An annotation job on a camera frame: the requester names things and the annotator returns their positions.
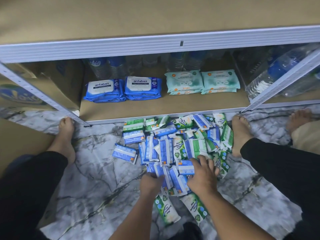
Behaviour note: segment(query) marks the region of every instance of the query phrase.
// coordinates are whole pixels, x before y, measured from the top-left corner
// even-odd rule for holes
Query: black pants
[[[320,155],[256,138],[241,155],[302,208],[302,221],[285,239],[320,239]],[[0,239],[47,239],[36,226],[67,164],[63,155],[44,152],[0,180]]]

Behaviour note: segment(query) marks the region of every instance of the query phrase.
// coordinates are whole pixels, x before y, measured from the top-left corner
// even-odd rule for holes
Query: water bottle
[[[200,70],[202,61],[204,60],[206,53],[206,50],[190,51],[184,65],[185,70]]]
[[[142,68],[141,55],[126,56],[125,60],[129,69],[129,73],[135,72]]]
[[[285,97],[294,97],[299,94],[320,88],[320,66],[295,81],[280,92]]]
[[[112,56],[106,59],[110,64],[112,79],[124,79],[128,76],[126,58],[124,56]]]
[[[167,62],[167,72],[181,72],[184,65],[184,52],[170,53]]]
[[[286,74],[291,68],[302,61],[310,52],[314,51],[318,45],[310,44],[291,49],[278,57],[268,69],[258,75],[247,87],[246,92],[250,98],[255,98],[267,89],[276,80]]]
[[[145,67],[154,67],[158,64],[158,57],[160,54],[146,54],[142,55],[142,63]]]
[[[89,58],[88,63],[98,80],[107,80],[110,78],[111,70],[106,57]]]

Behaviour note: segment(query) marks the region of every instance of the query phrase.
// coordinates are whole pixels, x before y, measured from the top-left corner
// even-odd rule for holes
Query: pant leg
[[[266,143],[257,138],[247,141],[242,157],[302,209],[302,221],[292,235],[296,239],[320,236],[320,155]]]
[[[41,237],[36,230],[68,164],[57,152],[43,152],[0,179],[0,239]]]
[[[320,155],[320,120],[300,126],[291,137],[294,148]]]

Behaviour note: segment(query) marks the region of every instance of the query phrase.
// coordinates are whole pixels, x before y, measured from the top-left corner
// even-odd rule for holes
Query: leg
[[[295,236],[313,239],[319,233],[320,155],[287,146],[266,143],[254,138],[248,121],[238,115],[232,119],[234,154],[242,156],[302,209],[302,221],[296,225]]]
[[[320,120],[312,121],[310,109],[290,115],[287,130],[294,148],[320,155]]]
[[[72,120],[62,119],[59,133],[46,152],[17,166],[0,180],[1,239],[41,236],[36,226],[64,169],[75,160],[73,130]]]

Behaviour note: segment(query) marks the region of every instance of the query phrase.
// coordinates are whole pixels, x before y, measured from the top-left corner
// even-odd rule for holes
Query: beige pants
[[[320,120],[300,126],[291,137],[294,148],[320,155]]]

